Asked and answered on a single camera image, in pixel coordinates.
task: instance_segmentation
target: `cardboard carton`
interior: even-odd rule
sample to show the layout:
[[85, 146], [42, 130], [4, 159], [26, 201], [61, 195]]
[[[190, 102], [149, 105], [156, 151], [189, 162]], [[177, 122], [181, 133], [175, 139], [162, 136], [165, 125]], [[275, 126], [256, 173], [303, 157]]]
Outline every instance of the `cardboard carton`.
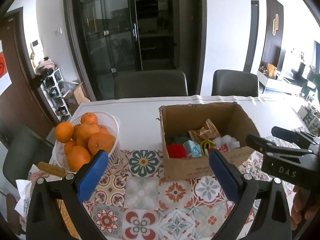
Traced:
[[68, 108], [78, 108], [84, 98], [85, 96], [82, 90], [82, 83], [79, 84], [72, 93], [68, 93], [64, 97]]
[[240, 142], [241, 148], [230, 153], [223, 153], [230, 163], [238, 167], [253, 152], [253, 149], [246, 146], [246, 136], [249, 133], [260, 136], [252, 120], [237, 103], [161, 106], [159, 111], [164, 175], [167, 181], [208, 176], [213, 175], [213, 172], [209, 166], [208, 157], [169, 158], [165, 143], [166, 138], [189, 130], [198, 130], [210, 118], [221, 136], [228, 134]]
[[68, 107], [69, 112], [73, 115], [76, 112], [76, 110], [78, 109], [79, 105], [81, 105], [82, 103], [87, 103], [87, 102], [91, 102], [89, 98], [83, 98], [79, 104], [77, 104], [77, 103], [71, 104], [71, 105], [68, 104], [69, 105], [69, 107]]

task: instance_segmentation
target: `floral tile pattern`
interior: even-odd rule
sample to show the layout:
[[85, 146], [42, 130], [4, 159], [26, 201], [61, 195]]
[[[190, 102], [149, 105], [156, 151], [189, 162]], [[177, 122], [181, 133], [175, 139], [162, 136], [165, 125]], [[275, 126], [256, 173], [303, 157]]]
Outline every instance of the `floral tile pattern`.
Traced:
[[124, 207], [130, 209], [157, 210], [159, 178], [154, 177], [128, 177]]
[[195, 179], [193, 193], [194, 206], [212, 205], [216, 202], [227, 200], [215, 176], [205, 176]]
[[123, 207], [126, 178], [104, 174], [96, 187], [95, 203]]
[[257, 180], [271, 181], [272, 176], [264, 173], [261, 170], [263, 155], [254, 151], [251, 156], [239, 166], [239, 171], [251, 174]]
[[159, 181], [159, 208], [191, 208], [193, 206], [192, 180], [180, 180], [165, 182], [164, 178]]
[[[268, 139], [278, 146], [297, 147], [278, 138]], [[261, 171], [262, 159], [254, 151], [239, 170], [270, 181], [273, 177]], [[293, 185], [282, 184], [291, 209]], [[248, 232], [259, 204], [260, 200], [254, 202], [241, 236]], [[123, 150], [83, 206], [107, 239], [209, 240], [234, 203], [227, 200], [215, 176], [166, 182], [161, 151]]]
[[160, 239], [193, 239], [195, 219], [193, 209], [159, 211]]
[[158, 178], [163, 178], [164, 177], [164, 165], [163, 165], [163, 153], [162, 151], [155, 151], [159, 157], [160, 163], [159, 163], [159, 168], [155, 172], [153, 176], [158, 177]]
[[111, 166], [107, 169], [106, 174], [108, 175], [120, 175], [120, 176], [132, 176], [129, 170], [129, 157], [133, 153], [133, 151], [123, 151], [118, 157], [117, 164]]
[[227, 218], [226, 201], [219, 201], [212, 206], [194, 207], [196, 239], [212, 237]]
[[92, 216], [94, 202], [91, 201], [85, 201], [83, 202], [84, 209], [87, 211], [87, 213]]
[[119, 207], [98, 204], [94, 207], [92, 220], [105, 236], [122, 236], [123, 211]]
[[129, 169], [135, 176], [153, 176], [158, 170], [160, 160], [155, 151], [134, 151], [129, 158]]
[[157, 211], [127, 209], [123, 215], [122, 238], [124, 240], [158, 240]]

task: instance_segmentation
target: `white cotton ball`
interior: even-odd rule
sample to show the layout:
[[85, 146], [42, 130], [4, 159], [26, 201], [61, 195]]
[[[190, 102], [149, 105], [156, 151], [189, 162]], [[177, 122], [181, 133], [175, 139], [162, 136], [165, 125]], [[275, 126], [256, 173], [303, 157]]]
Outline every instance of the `white cotton ball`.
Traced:
[[231, 137], [231, 140], [230, 140], [229, 144], [232, 144], [232, 143], [234, 143], [234, 142], [236, 142], [236, 141], [237, 141], [236, 138]]
[[240, 142], [235, 141], [233, 143], [230, 143], [230, 150], [233, 151], [235, 148], [240, 148]]
[[229, 142], [230, 142], [231, 140], [232, 140], [232, 137], [231, 137], [230, 135], [227, 135], [227, 134], [226, 134], [225, 136], [222, 137], [222, 142], [221, 142], [221, 143], [222, 143], [222, 144], [225, 144], [225, 143], [226, 143], [226, 144], [229, 144]]
[[216, 144], [216, 147], [219, 147], [222, 145], [221, 140], [222, 140], [221, 137], [217, 137], [217, 138], [213, 139], [212, 142], [214, 142]]

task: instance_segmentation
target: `human hand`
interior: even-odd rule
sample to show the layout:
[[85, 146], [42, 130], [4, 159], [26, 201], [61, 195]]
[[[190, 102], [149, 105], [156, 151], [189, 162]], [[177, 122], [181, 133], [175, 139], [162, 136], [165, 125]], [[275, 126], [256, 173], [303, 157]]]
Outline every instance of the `human hand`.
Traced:
[[[298, 186], [294, 186], [293, 191], [296, 192], [296, 195], [293, 198], [293, 206], [291, 209], [291, 227], [292, 227], [292, 230], [296, 230], [298, 227], [298, 224], [302, 220], [301, 211], [304, 207], [302, 206], [303, 203], [299, 195], [300, 188]], [[316, 199], [316, 204], [311, 206], [306, 211], [304, 218], [306, 220], [312, 220], [317, 214], [319, 208], [320, 208], [320, 196]]]

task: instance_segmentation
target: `gold wall ornament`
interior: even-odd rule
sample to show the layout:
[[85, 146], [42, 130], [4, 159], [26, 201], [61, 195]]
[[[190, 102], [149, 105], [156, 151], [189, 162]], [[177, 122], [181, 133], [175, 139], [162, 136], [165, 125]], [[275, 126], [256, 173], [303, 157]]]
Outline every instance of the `gold wall ornament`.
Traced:
[[272, 25], [272, 35], [276, 36], [276, 31], [279, 29], [279, 15], [276, 14], [276, 18], [273, 19], [273, 25]]

